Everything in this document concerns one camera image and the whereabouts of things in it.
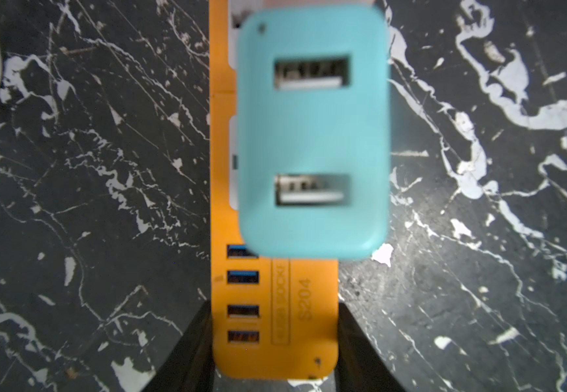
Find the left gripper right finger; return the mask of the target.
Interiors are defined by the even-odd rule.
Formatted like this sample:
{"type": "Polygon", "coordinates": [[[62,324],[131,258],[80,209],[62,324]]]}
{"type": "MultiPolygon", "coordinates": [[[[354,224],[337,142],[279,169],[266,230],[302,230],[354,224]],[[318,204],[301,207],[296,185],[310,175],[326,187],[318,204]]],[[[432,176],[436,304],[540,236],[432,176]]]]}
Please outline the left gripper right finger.
{"type": "Polygon", "coordinates": [[[344,302],[338,312],[336,391],[405,392],[344,302]]]}

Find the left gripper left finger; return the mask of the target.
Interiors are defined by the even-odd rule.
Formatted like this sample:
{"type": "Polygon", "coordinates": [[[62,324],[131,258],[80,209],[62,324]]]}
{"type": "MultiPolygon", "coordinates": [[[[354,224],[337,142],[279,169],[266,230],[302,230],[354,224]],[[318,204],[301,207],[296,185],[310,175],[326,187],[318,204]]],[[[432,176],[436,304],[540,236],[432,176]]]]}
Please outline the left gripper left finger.
{"type": "Polygon", "coordinates": [[[203,302],[166,362],[142,390],[212,392],[215,362],[212,350],[211,302],[203,302]]]}

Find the orange power strip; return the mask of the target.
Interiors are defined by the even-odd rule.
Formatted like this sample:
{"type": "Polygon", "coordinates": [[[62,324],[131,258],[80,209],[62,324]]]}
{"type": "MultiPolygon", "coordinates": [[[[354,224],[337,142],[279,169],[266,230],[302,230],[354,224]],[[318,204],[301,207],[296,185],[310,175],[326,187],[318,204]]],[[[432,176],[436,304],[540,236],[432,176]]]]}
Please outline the orange power strip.
{"type": "Polygon", "coordinates": [[[338,360],[337,261],[258,256],[239,231],[234,54],[263,6],[209,4],[213,356],[228,377],[323,380],[338,360]]]}

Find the teal plug adapter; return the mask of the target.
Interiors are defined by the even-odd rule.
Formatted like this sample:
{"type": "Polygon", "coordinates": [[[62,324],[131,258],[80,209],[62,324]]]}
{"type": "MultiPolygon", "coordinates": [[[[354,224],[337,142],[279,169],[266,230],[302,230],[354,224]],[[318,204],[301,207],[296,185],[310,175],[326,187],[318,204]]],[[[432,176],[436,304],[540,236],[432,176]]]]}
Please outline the teal plug adapter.
{"type": "Polygon", "coordinates": [[[236,49],[239,230],[261,256],[360,259],[388,232],[388,34],[368,3],[272,7],[236,49]]]}

